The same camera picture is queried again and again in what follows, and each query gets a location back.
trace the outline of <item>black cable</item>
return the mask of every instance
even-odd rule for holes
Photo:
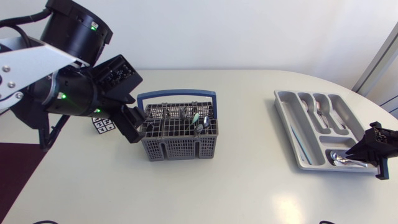
[[[47,152],[52,147],[69,117],[69,115],[62,115],[55,127],[52,127],[53,130],[51,133],[49,133],[49,127],[46,124],[43,129],[39,129],[39,143],[41,150]]]
[[[398,108],[395,108],[395,109],[393,109],[392,111],[390,111],[389,113],[391,113],[391,112],[393,112],[393,111],[395,111],[395,110],[398,110]]]
[[[0,113],[0,116],[3,115],[3,114],[5,114],[5,113],[7,113],[9,110],[10,110],[10,108],[8,108],[8,109],[6,109],[5,111],[1,112],[1,113]]]
[[[21,35],[22,39],[25,42],[26,47],[31,47],[32,46],[32,44],[31,44],[31,42],[29,40],[29,37],[27,36],[27,34],[25,33],[25,31],[23,29],[21,29],[17,25],[7,26],[7,27],[10,27],[11,29],[16,30]]]
[[[397,97],[398,97],[398,95],[397,95],[397,96],[394,96],[394,97],[391,98],[390,100],[387,100],[386,102],[382,103],[380,106],[385,105],[386,103],[390,102],[391,100],[393,100],[393,99],[395,99],[395,98],[397,98]]]
[[[30,22],[37,22],[39,20],[45,19],[47,16],[51,15],[50,9],[44,9],[42,12],[33,14],[31,16],[15,17],[10,19],[5,19],[0,21],[0,28],[5,26],[21,25]]]
[[[329,221],[324,221],[324,220],[323,220],[323,221],[320,221],[319,224],[334,224],[334,223],[329,222]]]
[[[58,224],[54,221],[50,221],[50,220],[45,220],[45,221],[39,221],[39,222],[35,222],[33,224]]]

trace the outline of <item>white wall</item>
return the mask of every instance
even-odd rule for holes
[[[46,0],[1,0],[0,17]],[[395,0],[76,0],[114,31],[100,61],[141,69],[278,69],[351,88],[398,21]],[[45,21],[22,26],[40,37]],[[0,38],[16,35],[0,30]]]

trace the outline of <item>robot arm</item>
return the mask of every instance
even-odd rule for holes
[[[17,25],[51,14],[40,40]],[[130,92],[142,78],[118,55],[94,67],[112,37],[96,15],[72,0],[49,0],[36,15],[0,21],[20,38],[0,40],[0,110],[12,112],[39,130],[40,147],[49,150],[69,116],[109,118],[130,143],[141,140],[145,120]],[[50,133],[48,113],[62,114]]]

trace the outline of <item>metal spoon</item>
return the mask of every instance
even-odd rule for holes
[[[340,162],[342,164],[353,163],[353,164],[360,165],[360,166],[363,166],[363,167],[368,167],[368,164],[366,164],[364,162],[359,162],[359,161],[356,161],[356,160],[344,158],[343,156],[337,154],[337,152],[335,152],[335,151],[330,151],[330,157],[334,161],[338,161],[338,162]]]
[[[210,118],[209,116],[205,116],[205,118],[203,118],[203,126],[206,129],[206,134],[208,134],[208,128],[210,127]]]
[[[203,130],[203,125],[199,124],[198,126],[195,127],[193,132],[195,133],[195,135],[199,135],[202,130]]]
[[[308,105],[307,105],[307,102],[306,102],[305,100],[301,100],[301,102],[302,102],[303,105],[304,105],[305,111],[308,112]]]

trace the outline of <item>fork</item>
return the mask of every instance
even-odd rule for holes
[[[322,121],[326,125],[327,128],[329,128],[329,122],[328,119],[326,118],[325,115],[323,115],[322,110],[321,110],[321,103],[317,100],[317,113],[319,117],[321,117]]]

